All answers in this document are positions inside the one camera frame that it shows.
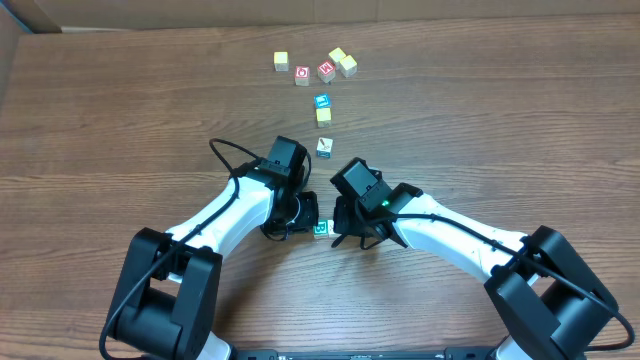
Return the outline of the plain white wooden block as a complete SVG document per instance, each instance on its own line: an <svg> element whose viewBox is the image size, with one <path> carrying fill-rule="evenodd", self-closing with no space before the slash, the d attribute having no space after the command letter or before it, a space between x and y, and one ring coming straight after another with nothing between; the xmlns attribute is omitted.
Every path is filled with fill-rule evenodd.
<svg viewBox="0 0 640 360"><path fill-rule="evenodd" d="M334 232L334 222L333 220L327 220L327 236L328 238L335 238L337 235Z"/></svg>

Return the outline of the green letter block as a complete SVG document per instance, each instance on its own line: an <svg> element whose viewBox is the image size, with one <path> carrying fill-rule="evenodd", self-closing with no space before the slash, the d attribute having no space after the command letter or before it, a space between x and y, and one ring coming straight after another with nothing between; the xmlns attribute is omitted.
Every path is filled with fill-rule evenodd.
<svg viewBox="0 0 640 360"><path fill-rule="evenodd" d="M319 220L313 228L313 236L315 238L328 238L330 233L329 225L329 220Z"/></svg>

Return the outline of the white blue picture block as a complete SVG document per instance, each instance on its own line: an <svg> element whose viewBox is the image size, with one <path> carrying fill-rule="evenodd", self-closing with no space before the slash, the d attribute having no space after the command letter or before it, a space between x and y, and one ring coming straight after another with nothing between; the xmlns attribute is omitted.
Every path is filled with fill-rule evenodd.
<svg viewBox="0 0 640 360"><path fill-rule="evenodd" d="M316 147L316 155L322 158L330 158L332 155L333 140L320 137Z"/></svg>

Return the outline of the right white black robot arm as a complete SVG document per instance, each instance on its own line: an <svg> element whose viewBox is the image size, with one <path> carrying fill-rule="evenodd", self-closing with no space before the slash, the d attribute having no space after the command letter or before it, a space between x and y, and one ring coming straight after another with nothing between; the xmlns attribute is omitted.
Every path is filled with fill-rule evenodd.
<svg viewBox="0 0 640 360"><path fill-rule="evenodd" d="M508 335L495 359L581 359L619 314L615 298L566 238L545 226L533 234L465 217L421 189L390 188L355 158L331 179L340 239L369 250L386 240L436 255L481 282Z"/></svg>

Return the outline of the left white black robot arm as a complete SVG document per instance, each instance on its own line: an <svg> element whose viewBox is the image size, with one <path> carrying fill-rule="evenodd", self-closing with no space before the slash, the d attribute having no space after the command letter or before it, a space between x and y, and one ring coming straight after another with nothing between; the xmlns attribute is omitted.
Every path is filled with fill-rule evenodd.
<svg viewBox="0 0 640 360"><path fill-rule="evenodd" d="M279 136L265 157L230 167L226 188L189 220L132 238L105 325L107 339L144 359L234 359L236 349L212 331L222 264L254 229L282 242L318 223L317 196L306 191L311 157Z"/></svg>

